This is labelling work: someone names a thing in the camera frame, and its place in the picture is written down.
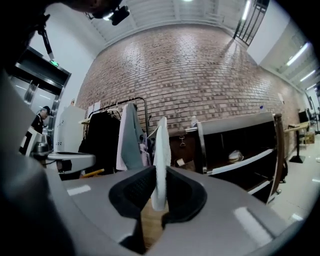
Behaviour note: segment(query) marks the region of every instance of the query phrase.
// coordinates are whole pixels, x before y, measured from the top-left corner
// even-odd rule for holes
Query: green exit sign
[[[50,63],[56,67],[59,67],[58,62],[54,61],[54,60],[50,60]]]

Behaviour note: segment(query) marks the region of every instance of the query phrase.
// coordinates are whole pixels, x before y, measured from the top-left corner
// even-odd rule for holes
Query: wooden table
[[[307,130],[307,128],[309,127],[310,124],[309,124],[309,122],[302,122],[302,123],[299,123],[298,125],[299,125],[298,127],[285,129],[284,133],[295,132],[295,136],[296,136],[296,155],[293,156],[289,160],[289,162],[302,164],[306,157],[299,155],[299,153],[300,153],[300,135],[299,135],[299,131],[300,130]]]

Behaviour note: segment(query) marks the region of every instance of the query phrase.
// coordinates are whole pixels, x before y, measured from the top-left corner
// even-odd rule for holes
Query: hanging clothes
[[[91,117],[86,147],[89,154],[95,155],[92,171],[104,169],[103,174],[112,174],[116,169],[118,134],[120,121],[108,112],[96,113]]]
[[[148,152],[148,138],[146,133],[143,135],[143,141],[139,147],[143,166],[151,166],[152,164],[150,154]]]
[[[143,142],[143,134],[136,106],[129,102],[126,107],[121,149],[121,158],[128,170],[144,167],[139,146]]]
[[[152,207],[155,211],[163,211],[167,199],[167,166],[171,163],[171,150],[167,118],[163,117],[158,123],[155,138],[155,155],[153,165],[156,167],[156,185],[151,195]]]
[[[122,117],[120,122],[120,129],[119,129],[119,139],[118,139],[118,148],[116,151],[116,169],[119,171],[127,170],[125,162],[121,157],[122,152],[122,142],[124,139],[124,131],[125,131],[125,124],[126,124],[126,117],[127,117],[127,106],[125,105],[122,110]]]

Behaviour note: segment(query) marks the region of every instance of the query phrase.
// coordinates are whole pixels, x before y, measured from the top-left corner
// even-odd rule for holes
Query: white appliance
[[[58,140],[54,145],[58,152],[78,152],[83,139],[84,126],[79,121],[85,119],[86,111],[76,106],[68,106],[60,116]]]

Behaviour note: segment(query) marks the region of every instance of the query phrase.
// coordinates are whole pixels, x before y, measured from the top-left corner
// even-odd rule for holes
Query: ceiling
[[[312,45],[310,44],[290,66],[287,66],[286,63],[306,42],[308,42],[308,39],[291,20],[270,53],[262,61],[261,66],[285,79],[298,89],[305,90],[320,80],[319,62]],[[316,70],[313,75],[300,82],[303,77],[313,70]]]
[[[122,0],[121,6],[128,6],[130,15],[120,24],[113,26],[110,20],[95,18],[89,22],[96,28],[104,47],[136,32],[171,24],[205,24],[234,33],[245,4],[245,0]],[[307,41],[296,24],[290,21],[260,65],[301,91],[314,85],[320,80],[320,70],[312,46],[308,47],[293,64],[286,65],[289,58],[294,56]],[[312,70],[317,72],[300,82],[301,78]]]
[[[206,24],[234,32],[245,0],[122,0],[130,15],[117,26],[104,19],[90,22],[101,34],[105,47],[136,32],[170,24]]]

